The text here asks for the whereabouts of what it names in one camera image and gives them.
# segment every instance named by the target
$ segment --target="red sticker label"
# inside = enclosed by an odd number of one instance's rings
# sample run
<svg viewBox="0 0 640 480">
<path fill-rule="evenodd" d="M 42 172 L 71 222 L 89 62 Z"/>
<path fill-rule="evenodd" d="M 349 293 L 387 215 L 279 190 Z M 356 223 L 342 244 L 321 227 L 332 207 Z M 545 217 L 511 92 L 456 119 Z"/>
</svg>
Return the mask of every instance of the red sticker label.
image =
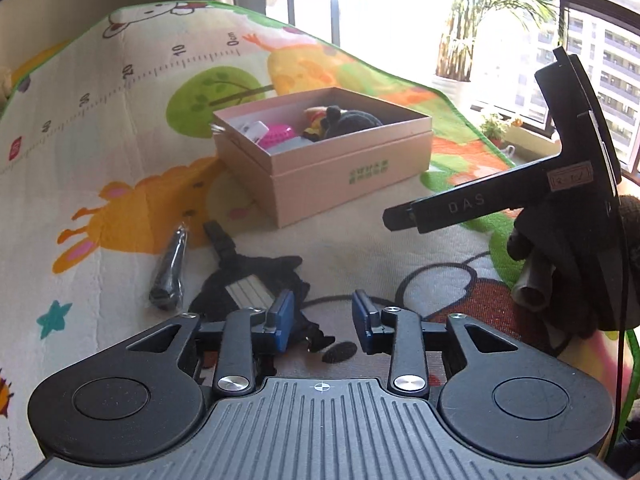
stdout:
<svg viewBox="0 0 640 480">
<path fill-rule="evenodd" d="M 20 153 L 20 145 L 22 144 L 22 137 L 18 137 L 11 143 L 11 150 L 9 150 L 9 161 L 14 160 Z"/>
</svg>

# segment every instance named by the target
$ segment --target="teal star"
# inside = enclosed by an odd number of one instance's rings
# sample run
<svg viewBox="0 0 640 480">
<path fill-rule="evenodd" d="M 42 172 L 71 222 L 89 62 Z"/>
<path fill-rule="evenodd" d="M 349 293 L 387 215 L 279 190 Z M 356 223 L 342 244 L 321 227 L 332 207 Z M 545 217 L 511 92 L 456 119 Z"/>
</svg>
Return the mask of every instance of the teal star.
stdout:
<svg viewBox="0 0 640 480">
<path fill-rule="evenodd" d="M 42 327 L 40 339 L 46 338 L 52 330 L 64 330 L 65 316 L 66 313 L 69 312 L 71 305 L 72 303 L 67 303 L 60 306 L 57 300 L 51 303 L 49 311 L 36 320 L 36 322 Z"/>
</svg>

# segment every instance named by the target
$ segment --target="palm plant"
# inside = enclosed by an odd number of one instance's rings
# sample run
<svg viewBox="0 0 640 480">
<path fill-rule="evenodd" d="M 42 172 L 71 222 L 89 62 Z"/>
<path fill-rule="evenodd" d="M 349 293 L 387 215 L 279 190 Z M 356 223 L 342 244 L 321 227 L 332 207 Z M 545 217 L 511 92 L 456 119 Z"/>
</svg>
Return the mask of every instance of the palm plant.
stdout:
<svg viewBox="0 0 640 480">
<path fill-rule="evenodd" d="M 469 81 L 478 25 L 492 10 L 510 10 L 524 27 L 525 16 L 536 25 L 555 19 L 556 0 L 454 0 L 440 39 L 436 75 Z"/>
</svg>

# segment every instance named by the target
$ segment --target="gray ribbed plate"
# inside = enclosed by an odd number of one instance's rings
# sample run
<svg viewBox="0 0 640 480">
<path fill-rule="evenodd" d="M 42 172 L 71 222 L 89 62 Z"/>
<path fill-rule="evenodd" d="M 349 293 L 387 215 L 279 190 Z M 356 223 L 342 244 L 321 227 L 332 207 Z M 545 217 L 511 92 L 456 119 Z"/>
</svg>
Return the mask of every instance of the gray ribbed plate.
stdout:
<svg viewBox="0 0 640 480">
<path fill-rule="evenodd" d="M 617 476 L 592 457 L 543 468 L 494 462 L 453 439 L 426 402 L 392 396 L 374 379 L 270 378 L 256 394 L 221 400 L 200 432 L 164 456 L 112 468 L 53 458 L 31 478 L 604 480 Z"/>
</svg>

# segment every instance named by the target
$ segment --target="small potted plant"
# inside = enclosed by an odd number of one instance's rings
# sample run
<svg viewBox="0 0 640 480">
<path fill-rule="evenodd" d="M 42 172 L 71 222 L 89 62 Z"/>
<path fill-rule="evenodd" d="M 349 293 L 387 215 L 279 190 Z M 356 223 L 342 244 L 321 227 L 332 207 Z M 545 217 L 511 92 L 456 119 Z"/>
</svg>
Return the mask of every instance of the small potted plant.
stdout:
<svg viewBox="0 0 640 480">
<path fill-rule="evenodd" d="M 500 148 L 504 140 L 504 134 L 507 131 L 507 123 L 496 112 L 484 114 L 483 119 L 484 121 L 480 124 L 480 131 L 496 147 Z"/>
</svg>

